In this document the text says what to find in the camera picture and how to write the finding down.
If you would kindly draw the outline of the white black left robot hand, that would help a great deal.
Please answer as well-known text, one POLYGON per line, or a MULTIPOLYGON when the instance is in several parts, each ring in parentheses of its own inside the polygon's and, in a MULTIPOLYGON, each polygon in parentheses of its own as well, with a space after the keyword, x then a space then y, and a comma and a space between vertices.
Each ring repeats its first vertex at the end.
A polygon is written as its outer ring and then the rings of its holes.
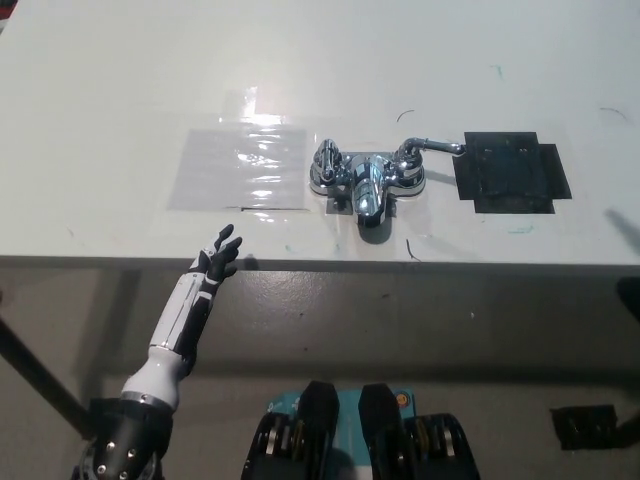
POLYGON ((219 287, 237 271, 234 261, 241 243, 229 224, 199 251, 169 296, 149 342, 147 360, 126 381, 121 399, 177 410, 179 384, 195 365, 219 287))

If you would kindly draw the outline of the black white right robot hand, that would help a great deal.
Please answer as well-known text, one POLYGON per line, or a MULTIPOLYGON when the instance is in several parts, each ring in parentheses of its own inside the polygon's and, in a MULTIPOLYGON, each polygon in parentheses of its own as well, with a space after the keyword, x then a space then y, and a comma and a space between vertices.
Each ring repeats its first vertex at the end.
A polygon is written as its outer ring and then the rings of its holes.
POLYGON ((640 252, 640 230, 615 209, 605 211, 607 220, 619 231, 627 245, 636 253, 640 252))

